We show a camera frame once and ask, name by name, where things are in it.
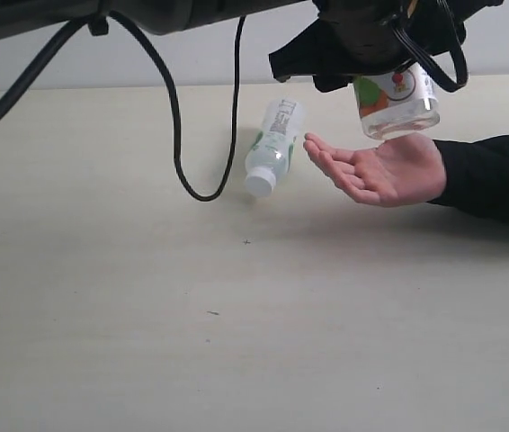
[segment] open palm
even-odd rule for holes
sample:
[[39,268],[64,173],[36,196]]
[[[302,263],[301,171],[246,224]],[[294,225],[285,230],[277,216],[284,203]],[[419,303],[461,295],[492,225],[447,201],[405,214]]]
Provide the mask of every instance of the open palm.
[[335,186],[358,203],[380,207],[426,203],[446,186],[438,148],[418,133],[356,151],[332,148],[309,133],[304,147]]

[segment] bottle label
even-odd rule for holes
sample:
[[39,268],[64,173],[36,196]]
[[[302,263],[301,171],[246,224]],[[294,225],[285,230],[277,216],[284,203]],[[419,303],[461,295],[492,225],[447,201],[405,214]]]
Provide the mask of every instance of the bottle label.
[[433,80],[418,64],[404,73],[359,76],[353,82],[361,118],[417,99],[434,99]]

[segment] black mechanical arm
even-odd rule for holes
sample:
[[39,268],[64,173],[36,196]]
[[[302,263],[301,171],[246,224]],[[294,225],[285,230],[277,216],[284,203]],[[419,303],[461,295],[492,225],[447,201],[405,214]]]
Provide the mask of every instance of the black mechanical arm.
[[[0,39],[65,23],[0,99],[0,120],[8,114],[60,48],[82,27],[94,36],[108,32],[112,18],[137,39],[160,71],[173,112],[174,166],[186,191],[202,202],[222,193],[237,141],[240,37],[245,17],[302,0],[0,0]],[[355,77],[401,71],[419,63],[447,92],[467,84],[462,52],[464,22],[487,6],[504,0],[313,0],[317,20],[299,36],[270,54],[272,73],[281,82],[313,77],[320,92],[348,86]],[[235,40],[235,92],[228,162],[217,191],[199,195],[186,180],[181,164],[181,114],[168,67],[142,30],[163,35],[239,18]],[[455,79],[433,56],[450,52]]]

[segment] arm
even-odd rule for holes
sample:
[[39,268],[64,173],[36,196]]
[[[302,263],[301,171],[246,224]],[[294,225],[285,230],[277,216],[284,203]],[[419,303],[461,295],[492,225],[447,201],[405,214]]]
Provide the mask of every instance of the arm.
[[436,140],[447,184],[433,204],[509,223],[509,136],[472,144]]

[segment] white wall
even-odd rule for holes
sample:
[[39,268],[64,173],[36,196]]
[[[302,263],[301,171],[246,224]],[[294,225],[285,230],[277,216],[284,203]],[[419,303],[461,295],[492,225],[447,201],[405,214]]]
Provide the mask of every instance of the white wall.
[[[310,2],[259,13],[246,21],[243,81],[272,80],[267,54],[301,32],[316,16]],[[236,22],[224,22],[153,41],[178,84],[220,84],[232,79]],[[0,89],[8,87],[56,30],[49,28],[0,41]],[[468,22],[465,52],[471,71],[509,73],[509,0]],[[136,42],[112,26],[106,38],[81,32],[59,53],[36,87],[149,86],[161,84],[157,71]]]

